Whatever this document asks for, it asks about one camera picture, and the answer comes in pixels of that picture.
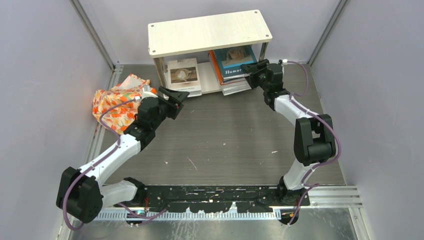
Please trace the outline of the afternoon tea book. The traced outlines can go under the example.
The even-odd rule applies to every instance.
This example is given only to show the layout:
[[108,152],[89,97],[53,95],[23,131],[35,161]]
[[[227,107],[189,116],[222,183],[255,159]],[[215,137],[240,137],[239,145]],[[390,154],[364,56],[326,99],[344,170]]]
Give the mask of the afternoon tea book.
[[196,58],[172,60],[167,63],[166,87],[170,90],[189,92],[188,97],[202,95],[202,87]]

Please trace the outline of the palm leaf cover book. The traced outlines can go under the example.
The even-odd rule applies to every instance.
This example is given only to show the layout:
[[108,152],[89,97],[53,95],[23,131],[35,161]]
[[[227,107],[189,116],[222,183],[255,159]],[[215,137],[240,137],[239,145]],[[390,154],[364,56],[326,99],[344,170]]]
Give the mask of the palm leaf cover book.
[[250,88],[250,85],[248,84],[245,77],[241,78],[233,78],[230,79],[230,81],[222,82],[220,83],[221,90],[229,89],[229,88]]

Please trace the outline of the white grey cover book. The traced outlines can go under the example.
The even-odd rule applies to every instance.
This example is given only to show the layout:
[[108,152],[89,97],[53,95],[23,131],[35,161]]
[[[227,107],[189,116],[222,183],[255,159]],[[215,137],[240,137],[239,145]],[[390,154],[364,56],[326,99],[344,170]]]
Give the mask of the white grey cover book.
[[236,87],[231,87],[231,88],[226,88],[226,89],[224,89],[224,90],[221,90],[221,92],[222,92],[222,94],[224,95],[224,96],[228,96],[228,95],[232,95],[232,94],[236,94],[236,93],[240,93],[240,92],[243,92],[243,91],[247,91],[247,90],[250,90],[251,89],[251,87],[250,88],[241,88],[241,87],[238,87],[238,88],[236,88]]

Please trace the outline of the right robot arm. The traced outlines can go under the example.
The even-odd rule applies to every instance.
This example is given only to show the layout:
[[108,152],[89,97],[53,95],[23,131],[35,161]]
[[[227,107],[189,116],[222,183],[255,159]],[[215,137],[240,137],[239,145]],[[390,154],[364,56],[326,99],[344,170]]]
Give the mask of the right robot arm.
[[291,205],[302,197],[306,181],[315,167],[336,155],[336,139],[332,133],[332,118],[317,114],[300,104],[295,94],[284,88],[284,63],[270,63],[267,59],[243,64],[246,81],[252,89],[263,90],[264,102],[273,111],[283,115],[294,126],[293,152],[295,160],[281,177],[276,197],[283,205]]

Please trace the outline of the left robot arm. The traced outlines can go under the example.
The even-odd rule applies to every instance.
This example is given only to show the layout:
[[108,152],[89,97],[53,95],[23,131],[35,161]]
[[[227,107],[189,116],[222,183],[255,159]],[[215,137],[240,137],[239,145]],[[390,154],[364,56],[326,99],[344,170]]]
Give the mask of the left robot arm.
[[165,87],[158,89],[162,96],[143,91],[132,102],[139,103],[135,119],[117,136],[117,141],[97,158],[79,168],[68,167],[61,175],[56,206],[62,210],[66,225],[75,231],[68,216],[82,224],[93,221],[102,209],[131,203],[141,206],[147,198],[145,185],[132,178],[110,185],[106,180],[127,160],[145,149],[156,136],[156,130],[167,119],[176,119],[189,97],[187,91]]

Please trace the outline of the teal cover book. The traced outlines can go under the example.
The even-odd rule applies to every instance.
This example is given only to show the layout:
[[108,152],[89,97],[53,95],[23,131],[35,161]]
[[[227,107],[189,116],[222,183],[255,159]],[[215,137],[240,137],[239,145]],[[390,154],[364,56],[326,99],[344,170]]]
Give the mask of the teal cover book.
[[216,49],[213,53],[224,81],[245,77],[246,71],[242,65],[257,62],[251,45]]

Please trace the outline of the orange good morning book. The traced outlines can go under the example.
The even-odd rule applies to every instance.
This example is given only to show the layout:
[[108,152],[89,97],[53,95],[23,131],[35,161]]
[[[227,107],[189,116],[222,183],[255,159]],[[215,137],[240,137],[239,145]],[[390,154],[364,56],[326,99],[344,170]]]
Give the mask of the orange good morning book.
[[242,82],[246,80],[246,77],[248,76],[246,73],[244,74],[239,74],[239,75],[235,75],[235,76],[230,76],[229,78],[224,78],[222,76],[221,70],[219,68],[215,53],[213,50],[209,50],[208,51],[208,57],[209,57],[209,61],[212,65],[212,69],[214,70],[214,73],[217,77],[218,83],[221,86],[225,86],[225,85],[230,85],[232,83],[238,83],[238,82]]

